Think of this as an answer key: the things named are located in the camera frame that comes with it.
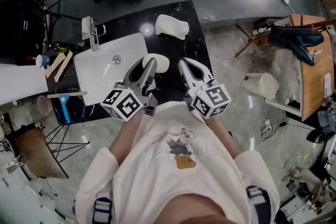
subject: sink basin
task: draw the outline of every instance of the sink basin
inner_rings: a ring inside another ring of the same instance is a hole
[[[142,33],[135,33],[75,56],[75,67],[85,105],[100,103],[132,65],[147,54]]]

